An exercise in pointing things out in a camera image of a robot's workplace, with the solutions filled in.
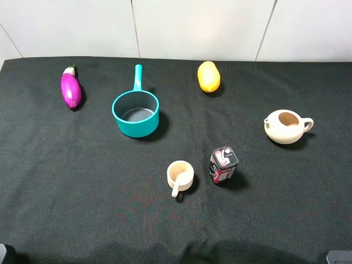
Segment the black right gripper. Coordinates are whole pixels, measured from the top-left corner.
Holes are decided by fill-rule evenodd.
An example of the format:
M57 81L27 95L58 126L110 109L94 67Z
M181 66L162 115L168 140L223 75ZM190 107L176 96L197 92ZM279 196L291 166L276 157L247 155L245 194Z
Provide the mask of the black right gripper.
M352 251L329 251L326 256L326 260L328 264L352 264Z

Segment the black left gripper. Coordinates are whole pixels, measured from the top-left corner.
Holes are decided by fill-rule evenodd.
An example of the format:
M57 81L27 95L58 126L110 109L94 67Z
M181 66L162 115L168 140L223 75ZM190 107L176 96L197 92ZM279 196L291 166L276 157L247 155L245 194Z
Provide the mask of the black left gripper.
M13 264L16 259L16 250L10 245L0 244L0 263Z

